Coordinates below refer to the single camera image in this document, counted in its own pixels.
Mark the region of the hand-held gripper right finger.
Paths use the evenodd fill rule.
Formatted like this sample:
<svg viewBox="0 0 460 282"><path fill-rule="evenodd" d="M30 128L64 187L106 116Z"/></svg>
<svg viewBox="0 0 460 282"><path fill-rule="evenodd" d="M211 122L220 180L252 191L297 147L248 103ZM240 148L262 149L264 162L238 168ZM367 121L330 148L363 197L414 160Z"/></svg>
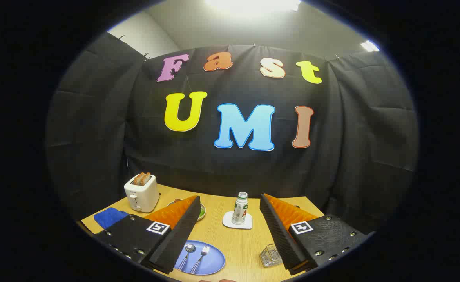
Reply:
<svg viewBox="0 0 460 282"><path fill-rule="evenodd" d="M260 211L291 275L332 264L373 236L339 217L314 216L268 194L261 195Z"/></svg>

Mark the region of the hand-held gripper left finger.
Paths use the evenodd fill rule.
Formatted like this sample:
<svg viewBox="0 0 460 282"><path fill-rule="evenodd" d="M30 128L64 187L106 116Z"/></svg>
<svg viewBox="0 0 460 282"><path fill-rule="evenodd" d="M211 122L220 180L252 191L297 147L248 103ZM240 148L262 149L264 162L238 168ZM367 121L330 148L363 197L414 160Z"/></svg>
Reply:
<svg viewBox="0 0 460 282"><path fill-rule="evenodd" d="M149 269L169 274L200 213L194 195L146 217L128 214L95 235L105 248Z"/></svg>

